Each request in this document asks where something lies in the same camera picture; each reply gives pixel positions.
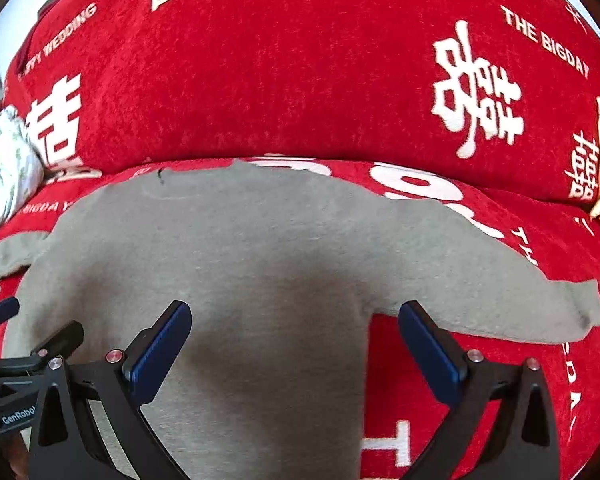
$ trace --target red blanket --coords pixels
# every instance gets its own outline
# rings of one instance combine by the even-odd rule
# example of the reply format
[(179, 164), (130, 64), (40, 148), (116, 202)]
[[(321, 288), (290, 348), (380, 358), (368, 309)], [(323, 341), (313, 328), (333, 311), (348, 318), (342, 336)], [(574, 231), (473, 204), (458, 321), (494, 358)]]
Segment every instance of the red blanket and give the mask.
[[(276, 157), (248, 160), (261, 166), (331, 175), (388, 199), (435, 198), (517, 251), (549, 279), (580, 282), (595, 278), (600, 284), (600, 224), (590, 222), (574, 205), (545, 204), (512, 192), (477, 189), (387, 164)], [(158, 168), (196, 170), (230, 162), (203, 159), (147, 164), (101, 178), (49, 184), (1, 229), (0, 240), (22, 231), (51, 231), (75, 200), (105, 184)], [(0, 299), (14, 293), (20, 278), (0, 282)], [(0, 352), (3, 337), (4, 327), (0, 328)], [(456, 338), (465, 349), (479, 348), (492, 360), (520, 364), (529, 356), (540, 359), (558, 423), (561, 478), (569, 480), (600, 442), (600, 328), (594, 328), (583, 341), (564, 345), (520, 344), (460, 334)], [(396, 320), (375, 317), (370, 328), (361, 478), (398, 478), (422, 452), (445, 412), (401, 342)], [(492, 406), (457, 475), (475, 464), (494, 414)]]

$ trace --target gray cloth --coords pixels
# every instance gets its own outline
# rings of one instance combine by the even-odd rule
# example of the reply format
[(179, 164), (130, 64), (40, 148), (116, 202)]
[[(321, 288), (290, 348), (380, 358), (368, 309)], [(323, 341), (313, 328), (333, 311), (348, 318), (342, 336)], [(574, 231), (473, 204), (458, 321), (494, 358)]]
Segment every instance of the gray cloth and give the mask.
[(17, 233), (0, 241), (0, 280), (29, 267), (33, 258), (43, 251), (49, 233), (30, 231)]
[(189, 303), (192, 333), (143, 411), (201, 480), (357, 478), (373, 312), (417, 299), (442, 328), (533, 342), (600, 324), (595, 281), (550, 282), (435, 200), (242, 162), (81, 199), (18, 297), (5, 356), (77, 319), (74, 362), (125, 346), (171, 300)]

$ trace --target red cushion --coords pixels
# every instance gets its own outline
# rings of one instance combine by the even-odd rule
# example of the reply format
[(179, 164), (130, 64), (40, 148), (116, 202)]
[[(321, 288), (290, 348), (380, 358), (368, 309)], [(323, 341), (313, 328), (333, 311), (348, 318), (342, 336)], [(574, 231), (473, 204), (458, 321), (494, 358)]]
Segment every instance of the red cushion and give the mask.
[(50, 166), (274, 152), (598, 192), (600, 40), (565, 0), (61, 0), (24, 59), (7, 101)]

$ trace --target red fleece fabric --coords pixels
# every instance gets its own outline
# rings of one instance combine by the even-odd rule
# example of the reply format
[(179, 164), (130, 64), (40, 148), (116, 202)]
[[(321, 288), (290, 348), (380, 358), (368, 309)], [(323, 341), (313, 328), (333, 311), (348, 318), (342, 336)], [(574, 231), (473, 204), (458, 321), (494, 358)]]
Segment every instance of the red fleece fabric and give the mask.
[[(246, 160), (259, 166), (331, 175), (388, 200), (440, 200), (470, 219), (476, 228), (498, 238), (521, 258), (527, 258), (529, 265), (536, 264), (548, 279), (581, 282), (593, 278), (600, 288), (600, 223), (590, 222), (575, 205), (541, 203), (508, 191), (477, 189), (390, 164), (271, 156)], [(0, 230), (0, 240), (22, 231), (51, 231), (73, 201), (106, 184), (161, 168), (201, 170), (226, 167), (230, 163), (230, 159), (153, 163), (101, 178), (48, 184)], [(0, 282), (0, 300), (16, 291), (21, 277)], [(564, 345), (454, 336), (463, 348), (479, 348), (491, 360), (512, 364), (520, 364), (530, 356), (540, 360), (558, 425), (560, 478), (570, 480), (600, 442), (600, 328), (594, 328), (582, 341)], [(0, 327), (0, 355), (3, 338), (4, 326)], [(456, 476), (475, 465), (495, 412), (496, 406), (490, 406)], [(446, 407), (435, 401), (401, 342), (396, 320), (375, 316), (370, 327), (361, 478), (399, 478), (407, 470), (406, 464), (422, 452), (445, 413)], [(386, 450), (365, 449), (365, 446), (377, 447), (368, 439), (378, 438), (387, 439)]]
[(34, 27), (29, 31), (29, 33), (27, 34), (27, 37), (24, 39), (24, 42), (22, 43), (22, 46), (20, 47), (20, 49), (18, 50), (15, 59), (13, 60), (14, 62), (14, 70), (17, 74), (22, 74), (27, 67), (27, 63), (29, 62), (29, 47), (31, 46), (31, 41), (33, 39), (33, 33), (36, 31), (36, 27), (37, 25), (40, 23), (40, 21), (46, 16), (48, 15), (49, 11), (51, 9), (54, 8), (54, 6), (59, 2), (60, 0), (54, 0), (52, 1), (50, 4), (48, 4), (43, 10), (41, 10), (38, 13), (38, 22), (36, 23), (36, 25), (34, 25)]
[(600, 40), (565, 0), (61, 0), (25, 50), (6, 100), (49, 167), (283, 153), (598, 195)]

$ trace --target metal screw head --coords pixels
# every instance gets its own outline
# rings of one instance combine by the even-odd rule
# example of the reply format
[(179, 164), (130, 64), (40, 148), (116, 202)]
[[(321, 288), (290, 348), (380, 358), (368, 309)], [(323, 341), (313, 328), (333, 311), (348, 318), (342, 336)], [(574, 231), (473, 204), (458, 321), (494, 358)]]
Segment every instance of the metal screw head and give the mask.
[(62, 366), (62, 358), (61, 357), (54, 357), (53, 359), (51, 359), (51, 361), (49, 361), (49, 368), (51, 368), (52, 370), (58, 370), (58, 368), (61, 366)]
[(526, 365), (531, 368), (533, 371), (538, 371), (540, 369), (540, 361), (535, 357), (530, 357), (526, 360)]
[(480, 352), (477, 348), (472, 348), (469, 350), (466, 353), (466, 356), (474, 363), (481, 363), (484, 361), (484, 355), (482, 355), (482, 352)]
[(112, 364), (119, 363), (124, 356), (125, 353), (122, 350), (115, 349), (107, 354), (107, 361)]

